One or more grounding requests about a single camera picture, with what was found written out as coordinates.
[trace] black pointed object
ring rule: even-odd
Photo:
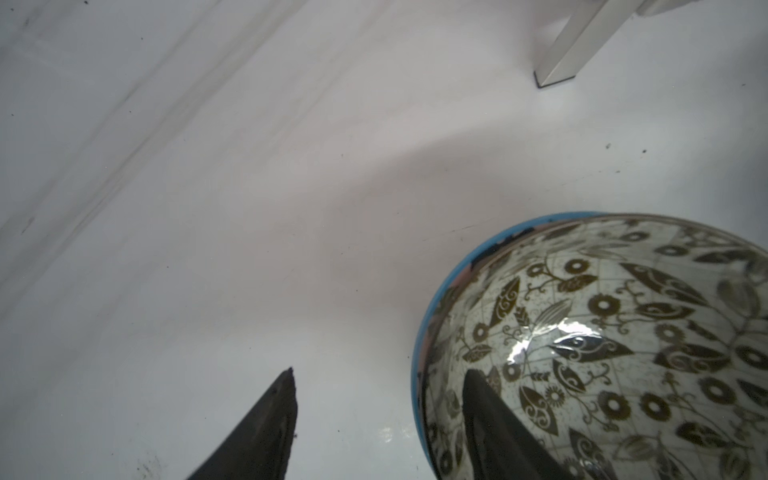
[[[297,413],[293,369],[288,369],[189,480],[283,480]]]
[[[462,392],[467,450],[475,480],[574,480],[471,369]]]

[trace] white floor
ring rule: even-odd
[[[289,478],[431,478],[412,344],[475,245],[562,210],[768,245],[768,2],[0,2],[0,477],[185,478],[288,366]]]

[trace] ceramic bowl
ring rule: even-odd
[[[413,364],[438,478],[474,478],[469,369],[575,478],[763,478],[768,254],[668,217],[574,213],[500,233],[445,281]]]

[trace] dirt spot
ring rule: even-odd
[[[149,459],[138,461],[134,480],[161,480],[163,470],[163,462],[157,455],[153,455]]]
[[[24,232],[27,231],[30,225],[32,225],[32,222],[35,221],[35,217],[30,217],[29,220],[27,220],[27,226],[24,227],[24,230],[22,230],[21,235],[24,235]]]

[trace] black rubber foot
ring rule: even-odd
[[[553,85],[561,84],[564,81],[573,80],[574,78],[576,78],[576,75],[574,75],[573,77],[563,78],[562,80],[556,81],[555,83],[542,85],[542,84],[538,83],[538,78],[536,78],[536,72],[535,71],[533,72],[533,79],[536,82],[536,86],[538,87],[539,90],[541,90],[542,88],[548,88],[548,87],[551,87]]]

